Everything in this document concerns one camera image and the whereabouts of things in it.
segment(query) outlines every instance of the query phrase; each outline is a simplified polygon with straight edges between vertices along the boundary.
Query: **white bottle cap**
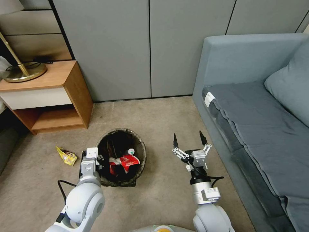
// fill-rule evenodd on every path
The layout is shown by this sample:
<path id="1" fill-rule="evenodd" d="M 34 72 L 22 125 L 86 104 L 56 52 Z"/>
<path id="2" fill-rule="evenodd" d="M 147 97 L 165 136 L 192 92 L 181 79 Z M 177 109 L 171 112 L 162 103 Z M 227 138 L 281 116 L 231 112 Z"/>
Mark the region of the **white bottle cap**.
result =
<path id="1" fill-rule="evenodd" d="M 134 151 L 134 149 L 133 149 L 133 148 L 130 148 L 130 149 L 128 150 L 128 154 L 129 154 L 129 155 L 133 155 L 133 154 L 134 154 L 134 152 L 135 152 L 135 151 Z"/>

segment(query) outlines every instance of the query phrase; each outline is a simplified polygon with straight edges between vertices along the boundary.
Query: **gray pillow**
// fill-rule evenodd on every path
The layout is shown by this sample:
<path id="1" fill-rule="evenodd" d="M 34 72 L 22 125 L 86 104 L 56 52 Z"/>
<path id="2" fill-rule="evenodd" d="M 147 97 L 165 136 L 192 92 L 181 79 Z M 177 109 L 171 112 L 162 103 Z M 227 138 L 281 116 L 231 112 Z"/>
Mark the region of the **gray pillow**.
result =
<path id="1" fill-rule="evenodd" d="M 278 102 L 309 127 L 309 39 L 289 64 L 270 75 L 264 85 Z"/>

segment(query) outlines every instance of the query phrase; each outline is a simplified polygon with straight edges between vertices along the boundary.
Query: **gold lamp stand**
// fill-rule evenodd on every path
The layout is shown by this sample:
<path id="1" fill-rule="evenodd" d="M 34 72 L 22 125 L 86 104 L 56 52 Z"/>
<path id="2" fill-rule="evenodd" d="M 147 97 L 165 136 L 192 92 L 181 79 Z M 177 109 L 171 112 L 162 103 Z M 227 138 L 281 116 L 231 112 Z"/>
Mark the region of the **gold lamp stand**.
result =
<path id="1" fill-rule="evenodd" d="M 24 82 L 29 81 L 34 78 L 37 78 L 43 75 L 47 68 L 43 63 L 37 62 L 29 62 L 27 63 L 28 69 L 26 69 L 25 65 L 18 59 L 12 48 L 9 46 L 9 43 L 6 41 L 4 36 L 0 32 L 0 38 L 17 61 L 18 67 L 10 67 L 6 70 L 3 75 L 1 76 L 7 82 Z"/>

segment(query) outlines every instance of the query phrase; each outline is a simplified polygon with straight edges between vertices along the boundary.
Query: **gold lamp base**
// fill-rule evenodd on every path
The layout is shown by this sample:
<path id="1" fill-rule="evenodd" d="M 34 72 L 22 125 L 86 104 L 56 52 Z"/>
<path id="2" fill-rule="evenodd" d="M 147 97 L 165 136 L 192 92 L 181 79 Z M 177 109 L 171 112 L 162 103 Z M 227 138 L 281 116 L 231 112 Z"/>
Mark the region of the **gold lamp base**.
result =
<path id="1" fill-rule="evenodd" d="M 16 66 L 11 67 L 5 71 L 2 75 L 2 78 L 7 82 L 24 82 L 37 78 L 47 71 L 47 68 L 43 63 L 29 62 L 25 65 L 29 73 L 28 76 L 25 76 L 21 69 Z"/>

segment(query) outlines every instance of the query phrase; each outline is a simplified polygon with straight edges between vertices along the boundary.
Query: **yellow snack wrapper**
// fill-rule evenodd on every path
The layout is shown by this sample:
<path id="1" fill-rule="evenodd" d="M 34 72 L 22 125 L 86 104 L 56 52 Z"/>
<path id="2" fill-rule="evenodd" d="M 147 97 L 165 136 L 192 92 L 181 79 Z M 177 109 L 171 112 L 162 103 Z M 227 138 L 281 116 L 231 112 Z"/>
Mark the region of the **yellow snack wrapper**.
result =
<path id="1" fill-rule="evenodd" d="M 64 150 L 63 148 L 59 148 L 57 146 L 56 149 L 64 163 L 71 166 L 74 165 L 75 161 L 77 160 L 77 156 L 73 152 Z"/>

